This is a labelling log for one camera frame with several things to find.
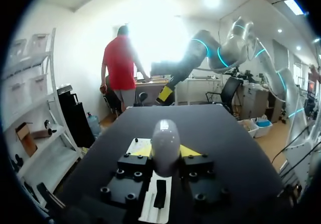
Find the ceiling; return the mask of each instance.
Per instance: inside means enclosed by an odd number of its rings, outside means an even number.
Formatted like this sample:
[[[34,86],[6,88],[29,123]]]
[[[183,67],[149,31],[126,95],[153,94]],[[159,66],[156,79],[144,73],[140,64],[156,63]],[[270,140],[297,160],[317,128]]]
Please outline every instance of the ceiling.
[[[128,0],[45,0],[48,3],[68,8],[72,11],[92,13],[106,11],[110,6]],[[202,0],[171,0],[177,6],[176,15],[197,17],[221,22],[232,22],[239,15],[248,17],[255,24],[259,35],[268,35],[306,64],[316,64],[316,54],[312,40],[315,38],[304,16],[296,16],[282,0],[222,0],[214,10],[204,7]]]

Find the gray shorts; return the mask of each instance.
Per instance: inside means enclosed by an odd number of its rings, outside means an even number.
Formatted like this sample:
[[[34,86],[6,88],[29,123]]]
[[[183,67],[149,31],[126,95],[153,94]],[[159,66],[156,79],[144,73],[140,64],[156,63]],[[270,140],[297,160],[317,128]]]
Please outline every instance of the gray shorts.
[[[114,92],[117,95],[118,99],[121,102],[124,102],[125,108],[134,106],[136,89],[114,90]]]

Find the blue water bottle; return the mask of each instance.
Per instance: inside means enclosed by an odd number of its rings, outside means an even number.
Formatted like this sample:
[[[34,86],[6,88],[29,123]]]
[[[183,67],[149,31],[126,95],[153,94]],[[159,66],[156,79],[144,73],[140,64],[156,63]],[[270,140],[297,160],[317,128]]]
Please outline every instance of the blue water bottle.
[[[100,128],[100,124],[99,124],[99,121],[98,121],[98,117],[97,116],[93,116],[93,115],[91,115],[90,112],[88,112],[87,121],[88,121],[90,130],[91,130],[93,136],[95,137],[95,139],[97,139],[99,134],[100,134],[100,132],[101,132],[101,128]]]

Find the man's arm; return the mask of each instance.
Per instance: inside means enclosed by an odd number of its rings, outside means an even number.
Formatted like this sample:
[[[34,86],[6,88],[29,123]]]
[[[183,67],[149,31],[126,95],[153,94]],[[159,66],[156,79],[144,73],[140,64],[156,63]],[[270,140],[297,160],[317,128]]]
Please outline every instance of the man's arm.
[[[139,58],[138,58],[138,55],[137,55],[135,49],[133,48],[133,46],[131,45],[130,42],[129,42],[129,44],[128,44],[128,48],[129,48],[129,50],[130,50],[131,57],[132,57],[135,65],[136,65],[136,67],[137,67],[137,70],[142,73],[145,81],[146,81],[146,82],[149,82],[149,81],[150,81],[150,78],[149,78],[149,77],[147,76],[147,74],[145,73],[144,68],[142,67],[142,64],[141,64],[141,62],[140,62],[140,60],[139,60]]]
[[[104,63],[104,61],[101,64],[101,85],[100,85],[100,92],[102,94],[106,94],[107,92],[107,86],[106,86],[106,82],[105,82],[105,75],[106,75],[106,65]]]
[[[314,65],[310,65],[310,70],[313,75],[313,78],[316,79],[317,81],[319,81],[319,83],[321,83],[321,76],[318,73],[318,71],[316,70]]]
[[[106,64],[104,62],[102,62],[102,64],[101,64],[101,86],[106,85],[105,77],[106,77]]]

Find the red t-shirt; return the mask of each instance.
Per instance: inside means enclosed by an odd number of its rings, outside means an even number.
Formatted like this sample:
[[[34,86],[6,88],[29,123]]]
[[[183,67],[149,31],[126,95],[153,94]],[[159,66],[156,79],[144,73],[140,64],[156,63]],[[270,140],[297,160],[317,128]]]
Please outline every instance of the red t-shirt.
[[[130,42],[127,36],[118,36],[106,46],[103,63],[108,69],[111,89],[129,90],[136,88],[134,61],[130,53]]]

